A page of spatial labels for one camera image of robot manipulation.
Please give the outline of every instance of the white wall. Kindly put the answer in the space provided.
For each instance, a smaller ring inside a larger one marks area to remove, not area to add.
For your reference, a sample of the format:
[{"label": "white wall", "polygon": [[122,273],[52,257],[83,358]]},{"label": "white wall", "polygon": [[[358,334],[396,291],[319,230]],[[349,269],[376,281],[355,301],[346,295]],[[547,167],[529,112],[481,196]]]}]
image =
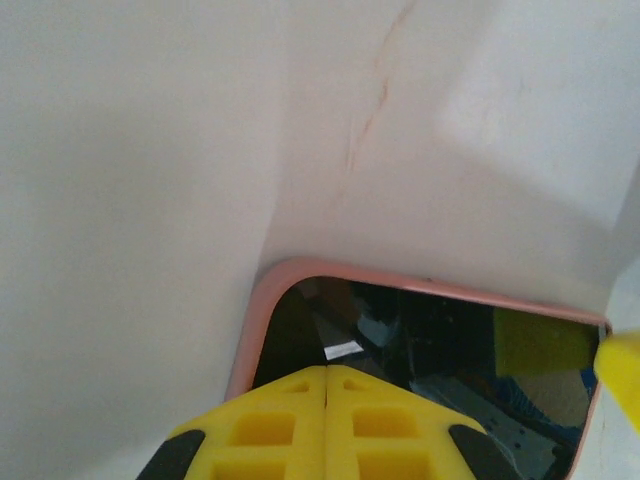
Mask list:
[{"label": "white wall", "polygon": [[[295,254],[640,326],[636,2],[1,11],[7,476],[135,476]],[[605,396],[577,478],[638,478],[625,422]]]}]

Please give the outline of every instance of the crack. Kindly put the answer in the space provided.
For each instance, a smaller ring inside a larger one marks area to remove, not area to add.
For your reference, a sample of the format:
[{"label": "crack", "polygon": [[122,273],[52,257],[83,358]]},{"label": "crack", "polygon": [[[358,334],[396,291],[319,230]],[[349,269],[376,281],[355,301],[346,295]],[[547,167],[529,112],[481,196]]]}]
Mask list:
[{"label": "crack", "polygon": [[389,83],[390,83],[391,79],[389,77],[386,77],[384,79],[384,81],[382,82],[382,87],[380,89],[380,93],[378,95],[378,104],[376,106],[376,109],[374,110],[374,112],[369,115],[369,118],[367,119],[367,121],[364,124],[364,127],[362,128],[362,131],[360,132],[360,134],[357,136],[357,138],[355,139],[355,142],[353,141],[353,119],[351,120],[351,129],[349,130],[349,149],[347,152],[347,170],[349,170],[349,172],[353,172],[354,169],[356,168],[356,164],[358,163],[358,153],[360,152],[360,149],[362,148],[362,146],[364,145],[367,136],[369,135],[369,132],[371,131],[371,128],[373,127],[373,125],[375,124],[376,120],[378,119],[378,117],[380,116],[380,112],[382,111],[382,109],[384,108],[385,104],[387,103],[387,100],[389,98]]},{"label": "crack", "polygon": [[391,43],[391,39],[395,35],[396,31],[404,25],[404,22],[407,20],[407,17],[411,14],[411,12],[413,12],[413,9],[416,7],[417,3],[418,0],[411,0],[409,3],[407,3],[404,8],[400,10],[400,13],[398,13],[395,20],[391,23],[391,26],[389,27],[387,34],[382,40],[382,44],[378,49],[378,54],[376,55],[376,58],[373,62],[376,69],[380,67],[380,64],[384,60],[387,49],[389,48],[389,44]]}]

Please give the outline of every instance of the yellow foam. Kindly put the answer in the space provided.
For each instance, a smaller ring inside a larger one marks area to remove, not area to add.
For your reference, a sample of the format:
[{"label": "yellow foam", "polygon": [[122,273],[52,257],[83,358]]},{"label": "yellow foam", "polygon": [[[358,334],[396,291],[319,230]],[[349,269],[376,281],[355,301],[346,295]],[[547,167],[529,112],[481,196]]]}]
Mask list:
[{"label": "yellow foam", "polygon": [[324,478],[326,368],[310,367],[245,393],[174,430],[206,437],[186,480]]},{"label": "yellow foam", "polygon": [[449,427],[473,419],[357,370],[328,367],[326,478],[475,480]]},{"label": "yellow foam", "polygon": [[195,418],[186,480],[474,480],[451,425],[469,417],[348,367],[310,367]]},{"label": "yellow foam", "polygon": [[607,338],[598,349],[594,367],[640,433],[640,331]]}]

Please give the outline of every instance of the mirror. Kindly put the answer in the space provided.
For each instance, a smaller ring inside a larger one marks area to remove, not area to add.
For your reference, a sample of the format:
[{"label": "mirror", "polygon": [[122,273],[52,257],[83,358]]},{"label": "mirror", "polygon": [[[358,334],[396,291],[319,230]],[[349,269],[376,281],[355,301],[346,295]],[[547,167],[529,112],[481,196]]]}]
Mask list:
[{"label": "mirror", "polygon": [[524,480],[560,480],[579,448],[604,326],[314,277],[289,288],[253,388],[312,365],[353,367],[480,422]]}]

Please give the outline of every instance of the black rubber pad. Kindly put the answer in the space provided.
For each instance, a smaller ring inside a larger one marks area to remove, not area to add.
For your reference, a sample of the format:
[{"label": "black rubber pad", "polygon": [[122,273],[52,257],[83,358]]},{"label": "black rubber pad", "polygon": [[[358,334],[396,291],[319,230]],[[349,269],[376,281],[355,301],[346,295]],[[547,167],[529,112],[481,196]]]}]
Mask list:
[{"label": "black rubber pad", "polygon": [[204,437],[201,430],[189,430],[165,441],[137,480],[184,480]]},{"label": "black rubber pad", "polygon": [[449,435],[476,480],[522,480],[488,435],[466,425],[452,425]]}]

